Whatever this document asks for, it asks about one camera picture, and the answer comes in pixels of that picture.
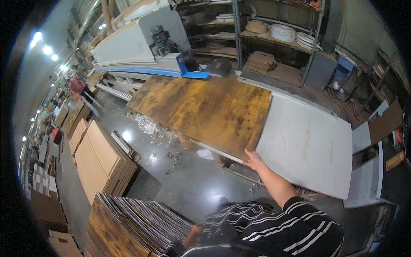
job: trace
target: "white panel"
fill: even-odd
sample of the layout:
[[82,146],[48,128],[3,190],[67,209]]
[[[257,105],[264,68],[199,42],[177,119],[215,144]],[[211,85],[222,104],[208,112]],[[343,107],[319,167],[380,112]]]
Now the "white panel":
[[137,0],[137,3],[128,7],[124,12],[117,16],[112,22],[114,30],[128,24],[131,20],[146,15],[162,7],[171,5],[171,0]]
[[54,115],[58,116],[58,114],[60,113],[61,109],[58,108],[57,106],[54,108]]
[[91,50],[100,66],[155,63],[138,20],[121,27]]
[[292,184],[340,199],[351,179],[351,125],[302,100],[279,92],[256,152]]
[[48,180],[50,181],[49,190],[57,193],[57,186],[55,184],[55,178],[52,176],[49,176]]
[[382,156],[376,156],[370,161],[356,168],[351,173],[351,185],[348,199],[344,200],[345,208],[357,208],[382,202],[380,182],[382,186],[381,161]]
[[179,49],[183,51],[191,49],[178,12],[170,11],[168,6],[144,15],[139,19],[139,24],[148,45],[154,43],[150,29],[155,25],[162,25],[164,30],[170,32],[170,39],[178,45]]
[[207,148],[208,150],[213,151],[213,152],[216,152],[216,153],[218,153],[219,155],[222,155],[222,156],[224,156],[224,157],[226,157],[226,158],[229,158],[229,159],[231,159],[231,160],[233,160],[233,161],[235,161],[235,162],[242,163],[242,159],[240,159],[240,158],[237,158],[237,157],[232,156],[232,155],[230,155],[230,154],[228,154],[228,153],[226,153],[226,152],[223,152],[223,151],[220,151],[220,150],[218,150],[218,149],[215,149],[214,147],[211,147],[211,146],[209,146],[209,145],[206,145],[205,143],[201,143],[201,142],[197,142],[197,141],[193,141],[193,142],[196,143],[196,144],[198,144],[199,146],[202,146],[202,147],[204,147],[204,148]]
[[373,121],[377,118],[377,114],[378,116],[382,116],[383,112],[385,112],[385,110],[388,109],[388,103],[387,100],[384,100],[379,106],[378,108],[369,116],[368,120]]
[[378,142],[378,155],[379,155],[379,169],[378,169],[378,186],[375,193],[376,198],[381,197],[381,191],[383,189],[383,177],[384,177],[384,157],[383,157],[383,142]]
[[127,148],[127,146],[125,146],[117,137],[116,134],[114,134],[114,132],[110,133],[111,137],[114,139],[114,141],[116,141],[116,143],[121,147],[121,149],[123,149],[123,151],[125,151],[126,154],[129,154],[129,149]]
[[353,154],[371,145],[368,122],[364,122],[358,128],[354,129],[352,134]]
[[42,145],[40,146],[40,154],[39,154],[39,162],[41,163],[44,163],[44,159],[46,158],[47,142],[48,142],[48,135],[44,135]]
[[50,133],[50,138],[49,138],[50,143],[49,145],[49,154],[51,154],[52,156],[58,157],[58,154],[60,152],[60,148],[58,146],[58,144],[53,142],[53,134]]

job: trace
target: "human arm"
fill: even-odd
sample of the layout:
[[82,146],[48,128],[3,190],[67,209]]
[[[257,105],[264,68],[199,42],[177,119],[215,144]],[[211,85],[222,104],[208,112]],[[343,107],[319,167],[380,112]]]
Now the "human arm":
[[249,161],[242,164],[258,173],[270,195],[283,209],[284,204],[290,198],[297,196],[293,186],[283,177],[272,171],[255,151],[250,152],[245,149],[245,153],[248,155]]
[[180,240],[174,240],[168,245],[167,249],[161,255],[161,257],[176,257],[184,253],[188,248],[192,247],[198,238],[198,235],[203,232],[203,226],[196,224],[191,228],[187,238],[181,242]]

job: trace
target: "blue machine part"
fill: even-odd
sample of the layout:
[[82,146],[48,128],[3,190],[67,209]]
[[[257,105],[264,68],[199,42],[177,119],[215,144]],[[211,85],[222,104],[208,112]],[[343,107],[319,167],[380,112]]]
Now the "blue machine part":
[[176,58],[178,66],[180,67],[181,74],[184,78],[193,78],[193,79],[206,79],[210,73],[209,72],[189,72],[187,70],[187,67],[185,66],[184,61],[180,62],[180,59],[182,59],[182,54],[179,54]]
[[340,56],[337,61],[337,66],[331,75],[333,78],[331,83],[334,83],[334,81],[338,81],[340,83],[344,79],[348,79],[353,69],[354,65]]
[[182,78],[181,72],[166,69],[151,69],[151,68],[98,68],[96,71],[108,71],[108,72],[134,72],[134,73],[146,73],[157,74],[169,77]]
[[176,78],[194,78],[194,79],[206,79],[210,73],[209,72],[189,72],[185,66],[184,61],[179,62],[182,59],[182,54],[176,57],[176,61],[181,72],[167,70],[167,69],[153,69],[153,68],[98,68],[96,71],[108,71],[108,72],[134,72],[134,73],[146,73],[146,74],[157,74],[163,76],[170,76]]

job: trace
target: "wooden board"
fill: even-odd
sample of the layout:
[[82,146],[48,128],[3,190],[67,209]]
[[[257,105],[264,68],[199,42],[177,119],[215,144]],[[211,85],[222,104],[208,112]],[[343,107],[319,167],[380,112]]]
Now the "wooden board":
[[187,26],[211,26],[211,25],[234,25],[234,21],[217,21],[217,19],[210,21],[209,23],[197,23],[189,24]]
[[48,158],[47,174],[55,178],[56,167],[55,167],[55,156],[53,155]]
[[272,43],[276,43],[276,44],[280,44],[280,45],[284,45],[284,46],[289,46],[293,49],[305,52],[305,53],[311,53],[312,51],[300,46],[296,41],[294,42],[286,42],[286,41],[282,41],[276,38],[273,38],[270,35],[270,31],[268,31],[267,33],[254,33],[248,30],[244,30],[243,32],[241,32],[240,36],[242,37],[248,37],[248,38],[252,38],[252,39],[259,39],[259,40],[263,40],[263,41],[267,41],[267,42],[272,42]]
[[90,114],[91,110],[87,107],[87,105],[81,103],[81,109],[72,115],[70,115],[69,122],[65,125],[64,132],[66,133],[67,139],[71,139],[74,133],[74,130],[77,127],[77,124],[81,121],[81,119],[86,119]]
[[209,146],[247,160],[255,150],[270,91],[211,77],[208,81],[153,75],[127,106]]
[[102,71],[102,72],[96,72],[94,71],[93,74],[91,74],[90,78],[87,79],[87,84],[88,87],[91,88],[95,86],[97,83],[100,82],[100,80],[104,77],[107,71]]
[[87,135],[92,141],[93,149],[107,176],[112,173],[112,168],[117,164],[120,157],[110,146],[109,141],[104,138],[102,131],[96,122],[92,122],[87,130]]
[[215,39],[229,39],[229,40],[234,40],[236,38],[236,34],[233,32],[224,32],[221,31],[220,33],[218,33],[215,36],[207,36],[208,38],[215,38]]
[[86,77],[90,78],[90,76],[94,73],[95,70],[96,68],[92,68],[90,72],[86,75]]
[[72,156],[74,156],[74,154],[76,153],[76,150],[79,147],[81,140],[85,136],[87,129],[88,129],[88,123],[84,118],[82,118],[80,122],[77,124],[77,127],[74,130],[73,136],[69,141]]
[[105,174],[103,167],[101,167],[87,134],[83,138],[75,156],[77,172],[91,205],[93,204],[95,194],[103,192],[109,178]]
[[[98,203],[101,208],[97,208],[97,213],[99,215],[104,215],[104,218],[114,219],[106,224],[97,221],[94,223],[93,210],[96,208],[96,203]],[[130,234],[133,241],[138,243],[137,250],[140,248],[145,249],[154,253],[156,256],[161,255],[167,249],[167,246],[174,240],[180,239],[185,240],[189,234],[192,223],[184,220],[179,215],[173,213],[172,210],[161,203],[154,201],[141,201],[138,199],[131,199],[125,197],[113,197],[108,194],[96,194],[95,201],[92,206],[89,229],[91,225],[98,229],[102,228],[104,233],[97,235],[97,237],[90,238],[89,244],[106,244],[108,248],[114,248],[115,252],[118,254],[123,254],[121,249],[122,245],[118,245],[116,240],[110,240],[110,236],[116,235],[118,238],[124,238],[127,240]],[[117,230],[116,233],[110,233],[108,229],[114,226],[115,228],[124,228]],[[113,256],[109,252],[100,252],[100,254],[95,254],[93,256]]]
[[92,204],[86,234],[84,256],[148,256],[134,237],[96,197]]
[[75,157],[90,205],[97,192],[121,196],[137,170],[137,165],[95,121],[87,129]]
[[97,36],[93,39],[93,41],[89,44],[90,48],[93,49],[96,45],[101,41],[101,35],[97,34]]
[[237,59],[237,50],[234,47],[223,47],[221,49],[196,48],[194,53],[207,56],[221,56]]
[[60,202],[56,198],[48,197],[34,189],[30,190],[30,194],[31,216],[39,226],[39,232],[44,237],[48,236],[49,229],[67,232],[68,227]]
[[402,110],[396,99],[383,112],[381,117],[369,122],[369,137],[371,145],[378,143],[380,140],[391,134],[402,124]]

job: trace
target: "hand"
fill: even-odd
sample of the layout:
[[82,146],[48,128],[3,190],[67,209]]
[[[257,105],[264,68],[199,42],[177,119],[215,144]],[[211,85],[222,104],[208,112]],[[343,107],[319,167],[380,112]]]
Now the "hand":
[[257,172],[267,167],[267,165],[261,159],[260,155],[255,151],[250,152],[245,149],[245,153],[248,155],[249,161],[242,162],[243,165],[248,166]]
[[201,225],[201,224],[195,224],[195,225],[191,228],[190,234],[198,235],[198,234],[200,234],[200,233],[203,232],[203,228],[204,228],[203,225]]

